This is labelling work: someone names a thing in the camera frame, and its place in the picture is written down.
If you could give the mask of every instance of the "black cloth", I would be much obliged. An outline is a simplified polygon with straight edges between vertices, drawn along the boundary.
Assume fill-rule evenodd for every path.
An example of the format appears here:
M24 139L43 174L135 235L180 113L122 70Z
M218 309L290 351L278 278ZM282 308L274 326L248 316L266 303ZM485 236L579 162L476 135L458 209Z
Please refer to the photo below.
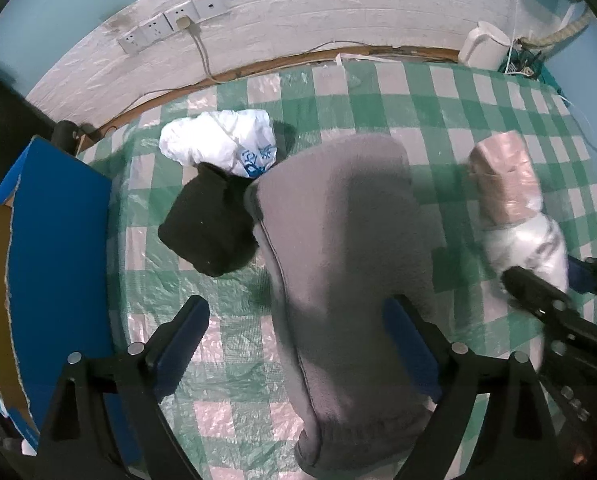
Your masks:
M176 197L158 237L208 276L243 267L256 252L254 222L243 206L251 182L202 162Z

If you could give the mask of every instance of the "gray fabric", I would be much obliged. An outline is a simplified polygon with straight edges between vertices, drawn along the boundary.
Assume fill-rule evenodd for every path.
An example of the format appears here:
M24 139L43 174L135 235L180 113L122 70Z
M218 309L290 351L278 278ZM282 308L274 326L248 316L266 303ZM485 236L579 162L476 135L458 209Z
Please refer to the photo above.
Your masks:
M431 257L403 147L354 136L298 153L245 196L272 276L272 318L309 474L406 454L429 418L382 320L406 294L433 317Z

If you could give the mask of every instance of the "white brick wall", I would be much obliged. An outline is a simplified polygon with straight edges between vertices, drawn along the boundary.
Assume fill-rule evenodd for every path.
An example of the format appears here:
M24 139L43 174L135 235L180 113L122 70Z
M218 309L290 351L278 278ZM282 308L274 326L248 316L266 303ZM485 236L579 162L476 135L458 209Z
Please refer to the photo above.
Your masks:
M67 52L27 99L54 120L100 126L140 95L204 78L192 38L179 33L127 56L116 38L185 0L139 0ZM299 54L326 41L459 49L477 20L508 34L515 0L225 0L229 14L202 23L214 73ZM559 19L521 0L518 35L549 33Z

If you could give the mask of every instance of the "beige hose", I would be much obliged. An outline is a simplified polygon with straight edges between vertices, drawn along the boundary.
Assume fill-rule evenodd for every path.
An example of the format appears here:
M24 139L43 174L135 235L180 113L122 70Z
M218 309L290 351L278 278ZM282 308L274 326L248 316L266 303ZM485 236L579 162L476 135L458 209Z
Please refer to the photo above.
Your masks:
M537 40L530 40L529 38L519 38L523 46L527 48L545 48L547 46L560 43L563 40L567 40L572 38L576 34L578 34L581 30L589 25L594 13L591 12L591 9L588 7L587 10L583 13L579 19L575 22L571 22L569 25L557 30L555 33L550 34L549 36L545 36L544 38L538 38Z

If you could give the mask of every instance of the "white pitcher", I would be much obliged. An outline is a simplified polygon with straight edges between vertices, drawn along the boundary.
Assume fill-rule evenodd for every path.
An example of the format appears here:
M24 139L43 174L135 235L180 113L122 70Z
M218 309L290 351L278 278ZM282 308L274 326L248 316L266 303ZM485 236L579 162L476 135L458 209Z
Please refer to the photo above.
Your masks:
M467 34L458 53L458 61L471 68L498 70L510 44L507 34L501 29L488 22L478 22L478 27Z

